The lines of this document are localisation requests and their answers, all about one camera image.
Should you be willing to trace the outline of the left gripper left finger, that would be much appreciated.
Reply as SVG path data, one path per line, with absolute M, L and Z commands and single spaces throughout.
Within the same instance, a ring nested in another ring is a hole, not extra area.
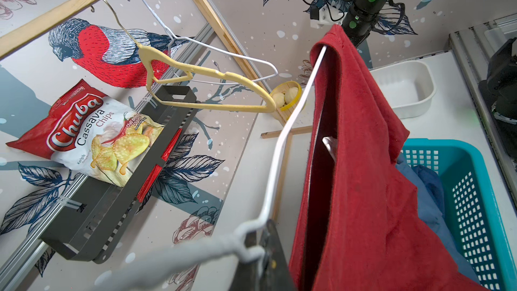
M 255 291 L 259 288 L 259 260 L 239 263 L 229 291 Z

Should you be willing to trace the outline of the white wire hanger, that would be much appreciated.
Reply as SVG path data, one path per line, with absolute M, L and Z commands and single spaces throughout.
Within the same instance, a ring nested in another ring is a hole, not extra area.
M 156 19 L 156 21 L 158 22 L 158 24 L 161 25 L 161 27 L 164 28 L 164 31 L 166 32 L 166 34 L 172 39 L 172 40 L 186 40 L 188 42 L 191 42 L 191 43 L 195 43 L 197 45 L 201 45 L 202 47 L 205 47 L 207 49 L 212 49 L 214 51 L 217 51 L 219 53 L 223 53 L 223 54 L 227 54 L 231 57 L 234 57 L 234 58 L 238 58 L 238 59 L 241 59 L 241 60 L 247 60 L 247 61 L 252 61 L 252 62 L 255 62 L 255 63 L 260 63 L 260 64 L 264 64 L 264 65 L 267 65 L 269 66 L 270 68 L 272 68 L 273 70 L 273 73 L 271 75 L 267 75 L 267 76 L 263 76 L 263 77 L 260 77 L 258 79 L 254 79 L 253 82 L 263 82 L 263 81 L 266 81 L 267 79 L 271 79 L 271 78 L 276 78 L 280 75 L 280 73 L 278 72 L 278 69 L 276 66 L 274 66 L 273 63 L 270 63 L 268 61 L 264 61 L 264 60 L 261 60 L 261 59 L 255 59 L 253 57 L 248 57 L 248 56 L 245 56 L 245 55 L 240 55 L 240 54 L 237 54 L 237 53 L 231 53 L 229 51 L 225 51 L 225 50 L 222 50 L 220 48 L 217 48 L 217 47 L 214 47 L 214 46 L 211 46 L 209 44 L 206 44 L 206 43 L 203 43 L 203 42 L 200 42 L 198 40 L 195 40 L 191 37 L 188 37 L 188 36 L 177 36 L 174 32 L 172 32 L 172 30 L 162 21 L 162 19 L 159 17 L 159 15 L 157 15 L 157 13 L 151 8 L 151 6 L 147 3 L 146 0 L 141 0 L 145 7 L 148 8 L 148 10 L 151 12 L 151 14 L 153 15 L 153 17 Z
M 227 271 L 219 277 L 219 280 L 229 279 L 232 283 L 238 264 L 247 264 L 254 260 L 259 260 L 258 273 L 259 278 L 261 277 L 263 270 L 260 268 L 260 264 L 261 260 L 264 259 L 265 249 L 260 245 L 260 240 L 266 223 L 270 219 L 273 205 L 275 205 L 274 199 L 280 192 L 281 162 L 287 150 L 293 125 L 310 94 L 310 87 L 315 82 L 326 52 L 327 47 L 320 50 L 306 91 L 302 94 L 292 116 L 280 131 L 271 159 L 263 205 L 258 217 L 242 222 L 231 233 L 205 237 L 196 241 L 186 241 L 150 253 L 143 259 L 129 264 L 126 268 L 114 272 L 100 285 L 95 286 L 95 290 L 148 290 L 165 282 L 175 273 L 209 262 L 219 263 L 222 258 L 229 256 L 236 257 L 238 263 L 234 266 L 224 265 Z

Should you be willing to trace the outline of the slate blue t-shirt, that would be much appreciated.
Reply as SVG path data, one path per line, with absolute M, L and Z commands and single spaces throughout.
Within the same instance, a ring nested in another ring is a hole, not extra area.
M 396 169 L 417 187 L 418 216 L 438 236 L 449 252 L 459 272 L 478 283 L 471 264 L 461 255 L 456 242 L 445 223 L 445 196 L 440 177 L 431 169 L 416 165 L 410 166 L 403 154 L 400 154 L 395 164 Z

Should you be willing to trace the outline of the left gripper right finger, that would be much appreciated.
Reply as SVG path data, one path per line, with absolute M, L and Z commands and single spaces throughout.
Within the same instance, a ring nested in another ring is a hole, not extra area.
M 269 219 L 261 235 L 260 245 L 265 249 L 260 268 L 260 290 L 295 291 L 296 287 L 289 273 L 284 250 L 275 222 Z

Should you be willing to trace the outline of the dark red t-shirt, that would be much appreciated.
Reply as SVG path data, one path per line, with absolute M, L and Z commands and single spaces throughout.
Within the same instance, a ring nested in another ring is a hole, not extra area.
M 480 290 L 395 167 L 409 136 L 343 28 L 312 47 L 315 113 L 289 270 L 299 290 Z

